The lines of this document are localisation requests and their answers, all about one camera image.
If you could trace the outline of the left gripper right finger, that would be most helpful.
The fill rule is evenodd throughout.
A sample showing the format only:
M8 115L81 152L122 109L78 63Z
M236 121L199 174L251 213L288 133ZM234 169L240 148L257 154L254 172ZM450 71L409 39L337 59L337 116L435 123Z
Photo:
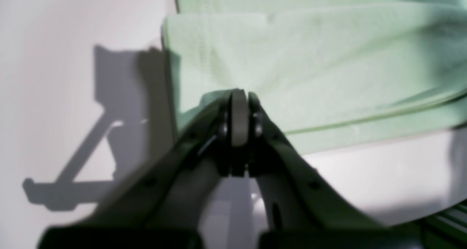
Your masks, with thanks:
M255 93L239 91L239 130L250 153L269 231L259 249L422 249L351 205L294 149Z

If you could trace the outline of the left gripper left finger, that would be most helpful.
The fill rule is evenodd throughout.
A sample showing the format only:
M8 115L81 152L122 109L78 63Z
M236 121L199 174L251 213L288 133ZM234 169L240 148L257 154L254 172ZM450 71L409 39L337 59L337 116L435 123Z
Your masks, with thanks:
M240 90L223 92L160 161L149 163L87 219L51 227L40 249L203 249L197 225L230 164L231 119Z

